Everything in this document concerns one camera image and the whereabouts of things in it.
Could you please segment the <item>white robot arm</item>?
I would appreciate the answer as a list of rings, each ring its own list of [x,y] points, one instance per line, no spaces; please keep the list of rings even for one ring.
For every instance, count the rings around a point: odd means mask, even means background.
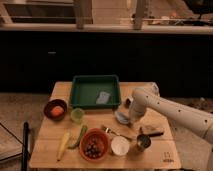
[[[129,108],[131,123],[139,121],[150,108],[213,144],[213,114],[162,98],[148,87],[136,87],[132,98]]]

